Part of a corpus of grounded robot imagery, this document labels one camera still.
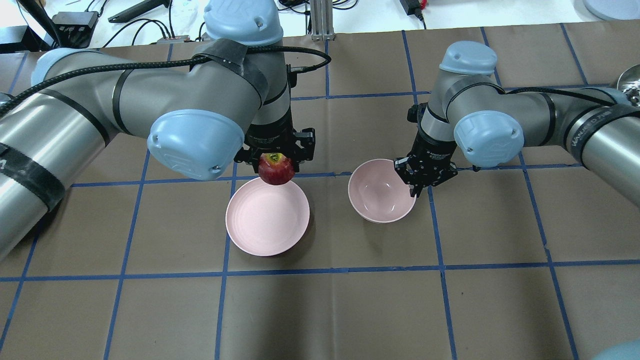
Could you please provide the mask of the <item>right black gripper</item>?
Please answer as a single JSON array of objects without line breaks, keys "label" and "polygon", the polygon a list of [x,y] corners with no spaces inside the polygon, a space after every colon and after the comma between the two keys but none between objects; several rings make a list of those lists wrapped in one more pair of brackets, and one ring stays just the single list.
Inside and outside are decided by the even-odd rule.
[{"label": "right black gripper", "polygon": [[412,198],[419,198],[426,187],[426,177],[431,176],[430,187],[437,187],[458,175],[451,161],[457,144],[439,140],[418,128],[413,146],[406,157],[393,160],[393,168],[404,184],[409,186]]}]

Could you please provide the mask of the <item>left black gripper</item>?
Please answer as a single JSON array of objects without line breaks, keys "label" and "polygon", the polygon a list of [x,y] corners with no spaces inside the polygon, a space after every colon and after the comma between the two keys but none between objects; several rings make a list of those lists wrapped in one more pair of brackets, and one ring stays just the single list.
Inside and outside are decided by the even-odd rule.
[{"label": "left black gripper", "polygon": [[249,148],[240,148],[233,161],[259,168],[261,154],[282,153],[292,158],[295,173],[300,172],[304,162],[314,159],[316,130],[307,127],[295,131],[291,117],[283,117],[269,124],[251,124],[245,134],[244,143]]}]

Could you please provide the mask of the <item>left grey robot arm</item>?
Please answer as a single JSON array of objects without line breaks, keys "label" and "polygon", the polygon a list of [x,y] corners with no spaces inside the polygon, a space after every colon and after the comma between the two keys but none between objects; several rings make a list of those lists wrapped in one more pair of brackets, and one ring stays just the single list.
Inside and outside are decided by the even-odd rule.
[{"label": "left grey robot arm", "polygon": [[272,0],[211,0],[211,42],[190,59],[139,62],[92,49],[55,48],[37,61],[31,87],[1,107],[1,257],[52,212],[84,169],[119,133],[146,139],[151,155],[201,181],[232,163],[258,170],[262,154],[311,161],[312,128],[296,131],[291,68]]}]

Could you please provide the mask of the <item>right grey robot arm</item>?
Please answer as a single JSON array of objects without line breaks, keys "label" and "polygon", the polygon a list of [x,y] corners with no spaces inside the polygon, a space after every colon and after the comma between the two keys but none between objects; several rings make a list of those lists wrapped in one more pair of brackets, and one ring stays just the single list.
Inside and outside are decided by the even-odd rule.
[{"label": "right grey robot arm", "polygon": [[511,161],[523,148],[560,146],[638,205],[638,81],[507,91],[492,79],[497,62],[495,51],[479,42],[457,41],[446,49],[429,100],[407,112],[417,126],[413,146],[393,162],[410,196],[457,175],[455,150],[483,169]]}]

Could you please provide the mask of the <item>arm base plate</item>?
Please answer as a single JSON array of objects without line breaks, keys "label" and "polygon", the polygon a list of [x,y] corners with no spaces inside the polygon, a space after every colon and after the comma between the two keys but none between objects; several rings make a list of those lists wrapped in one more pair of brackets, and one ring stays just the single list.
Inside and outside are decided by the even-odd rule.
[{"label": "arm base plate", "polygon": [[615,82],[615,89],[622,92],[633,106],[640,106],[640,64],[626,69]]}]

